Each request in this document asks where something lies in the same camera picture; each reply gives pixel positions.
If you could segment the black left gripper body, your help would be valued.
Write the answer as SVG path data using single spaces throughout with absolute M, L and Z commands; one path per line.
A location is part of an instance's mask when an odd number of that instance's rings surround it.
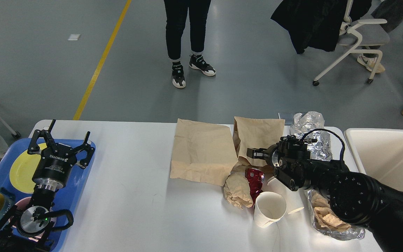
M 58 151 L 46 147 L 41 151 L 40 162 L 34 172 L 32 181 L 37 185 L 52 185 L 56 189 L 66 186 L 71 169 L 77 162 L 76 153 L 68 145 L 56 145 Z

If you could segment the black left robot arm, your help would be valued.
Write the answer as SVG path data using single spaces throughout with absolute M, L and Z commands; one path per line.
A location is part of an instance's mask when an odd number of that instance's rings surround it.
M 0 162 L 0 252 L 57 252 L 91 172 L 96 146 L 53 139 L 55 121 L 16 141 Z

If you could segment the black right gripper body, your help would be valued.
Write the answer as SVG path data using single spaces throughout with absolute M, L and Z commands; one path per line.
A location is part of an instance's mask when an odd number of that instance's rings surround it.
M 263 150 L 263 157 L 267 165 L 279 167 L 279 147 L 280 144 L 276 143 Z

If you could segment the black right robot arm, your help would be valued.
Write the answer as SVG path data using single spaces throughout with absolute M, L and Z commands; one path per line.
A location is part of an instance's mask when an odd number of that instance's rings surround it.
M 283 136 L 268 148 L 249 148 L 247 156 L 266 161 L 275 178 L 292 191 L 317 190 L 339 219 L 371 231 L 382 251 L 403 252 L 403 192 L 349 171 L 343 160 L 345 143 L 339 160 L 311 159 L 307 144 L 316 140 L 307 136 Z

